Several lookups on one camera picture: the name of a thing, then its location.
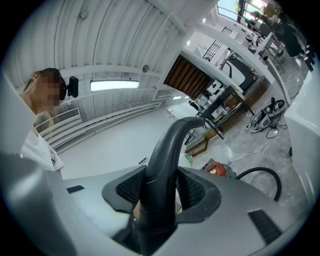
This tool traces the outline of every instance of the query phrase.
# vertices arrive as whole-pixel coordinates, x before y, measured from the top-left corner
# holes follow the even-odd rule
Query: ceiling light
[[[91,81],[90,90],[91,92],[111,89],[132,89],[138,88],[139,81],[131,80],[104,80],[104,81]]]

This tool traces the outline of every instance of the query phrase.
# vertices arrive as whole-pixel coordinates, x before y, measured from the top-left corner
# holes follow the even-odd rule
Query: shirt sleeve
[[[61,170],[65,165],[58,156],[57,152],[48,144],[51,156],[51,162],[55,171]]]

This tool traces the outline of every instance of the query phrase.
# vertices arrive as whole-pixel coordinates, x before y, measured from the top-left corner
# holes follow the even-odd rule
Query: polished floor
[[[300,59],[296,60],[290,57],[285,58],[282,66],[285,73],[281,77],[289,96],[293,98],[301,88],[308,68]],[[277,82],[270,85],[263,96],[254,104],[252,110],[255,114],[271,103],[271,97],[276,100],[284,99]],[[279,124],[284,123],[283,117],[284,114],[281,115]],[[200,169],[210,158],[213,158],[224,164],[230,162],[232,170],[237,175],[254,167],[271,168],[278,173],[281,179],[282,192],[279,204],[288,208],[297,219],[303,217],[308,211],[308,202],[299,176],[293,168],[292,158],[289,156],[291,142],[288,129],[279,129],[278,136],[270,140],[266,138],[269,129],[263,132],[249,133],[246,126],[250,118],[249,112],[244,114],[236,125],[224,133],[224,140],[218,136],[211,139],[207,151],[194,158],[192,167]],[[277,133],[273,131],[268,134],[269,137],[275,135]],[[276,193],[276,181],[270,174],[263,171],[250,173],[242,180],[272,198]]]

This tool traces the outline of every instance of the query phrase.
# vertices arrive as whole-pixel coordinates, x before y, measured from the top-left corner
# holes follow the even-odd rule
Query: metal railing
[[[221,33],[229,37],[232,33],[232,30],[224,27]],[[209,49],[206,51],[202,58],[210,62],[222,45],[222,42],[214,40],[213,44],[209,47]]]

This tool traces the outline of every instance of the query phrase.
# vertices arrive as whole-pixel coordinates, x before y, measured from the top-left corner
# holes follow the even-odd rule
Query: white t-shirt
[[[24,158],[34,160],[46,171],[57,171],[65,165],[57,152],[39,134],[36,136],[30,131],[21,149]]]

